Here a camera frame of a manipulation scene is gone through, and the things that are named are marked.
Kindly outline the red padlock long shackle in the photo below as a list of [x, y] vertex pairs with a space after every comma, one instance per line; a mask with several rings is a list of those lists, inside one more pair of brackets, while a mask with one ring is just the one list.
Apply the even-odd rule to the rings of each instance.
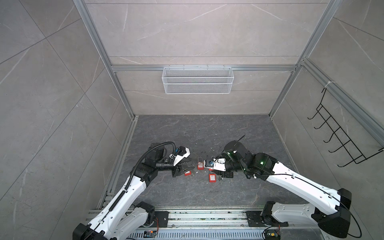
[[205, 169], [204, 159], [202, 157], [198, 157], [197, 169], [198, 170]]

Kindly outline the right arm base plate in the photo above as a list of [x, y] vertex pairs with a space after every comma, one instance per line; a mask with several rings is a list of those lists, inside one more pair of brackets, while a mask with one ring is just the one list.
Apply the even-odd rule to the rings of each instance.
[[271, 211], [246, 211], [249, 227], [288, 227], [288, 222], [279, 222]]

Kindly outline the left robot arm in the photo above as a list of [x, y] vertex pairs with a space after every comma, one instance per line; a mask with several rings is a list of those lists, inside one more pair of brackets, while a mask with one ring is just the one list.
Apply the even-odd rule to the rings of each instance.
[[139, 158], [118, 194], [87, 225], [79, 224], [74, 240], [125, 240], [141, 226], [156, 223], [155, 208], [141, 202], [128, 214], [136, 198], [157, 177], [159, 171], [171, 171], [173, 177], [193, 169], [188, 166], [190, 150], [173, 142], [151, 145]]

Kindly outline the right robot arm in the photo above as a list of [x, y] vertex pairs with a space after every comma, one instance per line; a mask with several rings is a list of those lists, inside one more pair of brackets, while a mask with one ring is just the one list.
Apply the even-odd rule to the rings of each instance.
[[240, 141], [231, 141], [205, 167], [223, 178], [242, 172], [247, 179], [262, 180], [280, 186], [307, 201], [306, 204], [282, 204], [268, 201], [260, 214], [269, 227], [289, 224], [317, 225], [323, 232], [345, 239], [350, 235], [352, 194], [318, 184], [291, 170], [266, 153], [252, 153]]

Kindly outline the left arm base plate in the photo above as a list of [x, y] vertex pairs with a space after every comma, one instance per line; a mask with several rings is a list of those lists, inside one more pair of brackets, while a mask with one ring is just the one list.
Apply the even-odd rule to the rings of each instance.
[[166, 228], [169, 221], [169, 212], [167, 211], [155, 211], [148, 214], [148, 218], [143, 227], [149, 228]]

